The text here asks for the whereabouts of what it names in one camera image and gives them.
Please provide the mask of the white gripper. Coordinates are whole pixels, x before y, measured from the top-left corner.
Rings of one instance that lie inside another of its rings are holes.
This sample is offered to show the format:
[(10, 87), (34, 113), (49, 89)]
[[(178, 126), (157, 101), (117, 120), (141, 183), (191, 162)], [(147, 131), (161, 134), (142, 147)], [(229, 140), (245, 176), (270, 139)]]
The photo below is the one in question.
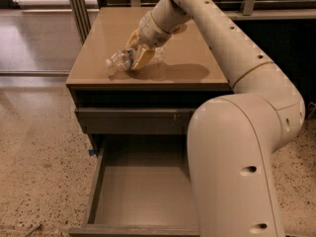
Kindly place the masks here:
[(131, 69), (133, 71), (144, 68), (155, 55), (156, 48), (163, 46), (171, 37), (169, 33), (161, 30), (154, 22), (152, 14), (147, 12), (140, 20), (138, 30), (135, 30), (130, 35), (125, 48), (136, 49), (136, 55)]

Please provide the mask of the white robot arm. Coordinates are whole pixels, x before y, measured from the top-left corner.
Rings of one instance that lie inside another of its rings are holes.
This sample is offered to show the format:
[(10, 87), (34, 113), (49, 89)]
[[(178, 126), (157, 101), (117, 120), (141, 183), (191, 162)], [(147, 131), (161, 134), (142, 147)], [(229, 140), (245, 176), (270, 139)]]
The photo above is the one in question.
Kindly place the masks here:
[(285, 237), (271, 155), (302, 128), (304, 101), (212, 0), (160, 0), (127, 44), (133, 69), (193, 20), (233, 92), (193, 114), (187, 147), (200, 237)]

